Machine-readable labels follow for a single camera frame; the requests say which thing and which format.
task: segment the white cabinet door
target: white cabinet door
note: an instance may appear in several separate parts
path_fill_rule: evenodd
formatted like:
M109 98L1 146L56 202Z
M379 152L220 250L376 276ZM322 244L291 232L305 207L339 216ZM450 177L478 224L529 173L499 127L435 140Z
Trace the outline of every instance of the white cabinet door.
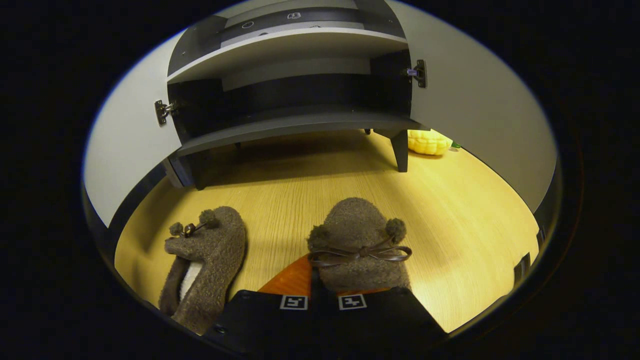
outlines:
M413 82L411 118L452 138L511 185L534 212L547 193L557 150L545 114L522 80L460 30L387 0L427 88Z
M84 155L84 185L109 226L129 192L180 140L171 115L160 126L154 103L168 104L166 72L181 31L140 60L120 80L95 120Z

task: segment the orange object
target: orange object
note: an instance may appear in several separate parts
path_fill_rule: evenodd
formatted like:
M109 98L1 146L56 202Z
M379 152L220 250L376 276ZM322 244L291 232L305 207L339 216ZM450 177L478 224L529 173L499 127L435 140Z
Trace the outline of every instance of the orange object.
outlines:
M269 280L258 292L277 295L301 295L311 296L311 264L307 259L307 255L291 263L284 268L273 279ZM338 293L338 296L370 294L380 291L386 291L389 288L373 289L364 291L349 291Z

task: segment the metal hinge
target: metal hinge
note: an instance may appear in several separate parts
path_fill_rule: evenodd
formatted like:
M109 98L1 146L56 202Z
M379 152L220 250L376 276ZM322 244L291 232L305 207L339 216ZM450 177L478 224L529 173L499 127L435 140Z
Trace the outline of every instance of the metal hinge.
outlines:
M427 87L427 70L424 66L424 60L418 60L418 65L413 69L406 69L406 75L418 81L418 86L421 88Z
M156 106L156 117L158 119L158 125L160 126L165 125L167 115L175 111L175 106L171 103L163 104L162 100L156 101L155 106Z

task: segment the pom-pom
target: pom-pom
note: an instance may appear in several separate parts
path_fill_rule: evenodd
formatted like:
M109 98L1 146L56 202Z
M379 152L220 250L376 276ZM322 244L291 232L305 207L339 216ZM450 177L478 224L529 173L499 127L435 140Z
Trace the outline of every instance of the pom-pom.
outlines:
M172 236L180 236L180 234L182 233L182 230L184 230L184 228L182 224L180 224L179 222L169 227L169 233L171 233Z
M324 225L314 226L307 241L311 251L325 247L329 244L329 230Z
M402 220L394 218L387 222L385 232L392 237L391 242L397 244L404 239L404 236L406 235L406 226Z
M220 221L216 218L216 214L213 210L205 210L200 214L200 223L206 224L205 227L208 229L213 229L220 224Z

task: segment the slipper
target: slipper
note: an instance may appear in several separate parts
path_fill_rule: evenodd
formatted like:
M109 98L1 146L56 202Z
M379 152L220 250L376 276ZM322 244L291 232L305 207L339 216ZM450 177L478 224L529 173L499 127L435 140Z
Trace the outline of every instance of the slipper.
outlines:
M164 250L176 255L160 294L160 312L204 334L222 312L244 259L246 236L240 214L228 206L205 210L197 226L170 227Z
M324 224L311 231L308 259L319 268L324 286L336 293L411 290L404 265L411 249L395 246L405 235L402 220L387 221L369 201L352 197L338 202Z

